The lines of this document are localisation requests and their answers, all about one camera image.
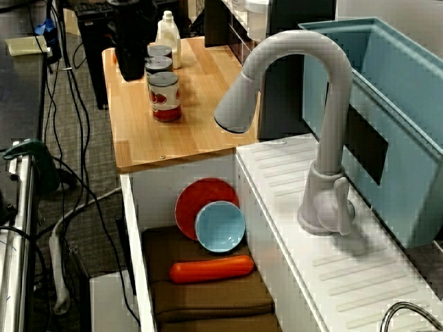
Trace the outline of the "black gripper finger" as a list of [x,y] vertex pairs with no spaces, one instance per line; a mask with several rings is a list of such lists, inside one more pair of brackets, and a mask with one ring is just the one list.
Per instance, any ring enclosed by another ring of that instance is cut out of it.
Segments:
[[131,53],[129,53],[127,50],[117,50],[117,60],[120,73],[124,80],[127,82],[134,80]]
[[134,79],[141,79],[145,74],[145,58],[147,57],[146,50],[136,50],[133,58]]

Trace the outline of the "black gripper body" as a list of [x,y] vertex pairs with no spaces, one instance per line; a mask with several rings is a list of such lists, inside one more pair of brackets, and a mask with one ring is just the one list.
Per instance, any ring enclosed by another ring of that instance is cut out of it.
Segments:
[[156,34],[155,5],[113,5],[118,51],[146,52]]

